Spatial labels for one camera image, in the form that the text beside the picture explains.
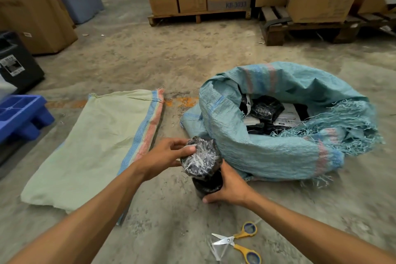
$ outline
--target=concrete floor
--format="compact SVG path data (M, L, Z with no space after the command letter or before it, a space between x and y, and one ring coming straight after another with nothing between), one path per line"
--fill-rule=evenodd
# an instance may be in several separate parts
M150 27L147 0L103 1L106 10L76 29L77 42L57 55L37 58L46 80L32 93L50 101L56 123L0 168L1 263L65 217L58 209L26 205L19 195L67 137L88 93L164 87L172 102L165 107L158 137L186 136L179 118L196 101L207 78L235 66L278 60L323 69L367 95L378 108L387 144L348 158L334 182L322 189L298 182L251 185L286 207L396 253L394 38L380 36L349 45L317 38L266 47L258 44L262 38L255 20ZM168 170L141 186L123 226L114 228L94 263L215 263L207 235L232 235L248 220L257 217L236 206L203 204L181 169ZM265 222L255 237L241 243L258 251L264 263L309 263ZM225 262L240 264L242 256L229 250Z

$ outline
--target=clear plastic wrap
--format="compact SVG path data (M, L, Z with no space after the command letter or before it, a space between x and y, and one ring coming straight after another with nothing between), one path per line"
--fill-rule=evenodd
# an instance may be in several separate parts
M209 181L223 162L216 141L196 136L189 140L187 145L194 145L196 153L180 159L185 172L197 180Z
M264 95L253 100L250 115L259 118L260 121L273 123L284 109L285 107L279 100Z

